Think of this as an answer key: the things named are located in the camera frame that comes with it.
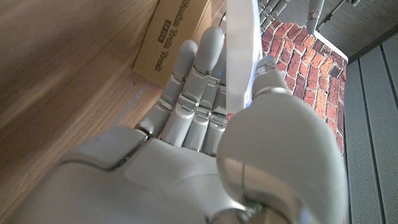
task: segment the gray siding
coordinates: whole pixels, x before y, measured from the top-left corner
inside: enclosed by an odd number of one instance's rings
[[[347,66],[352,223],[398,223],[398,34]]]

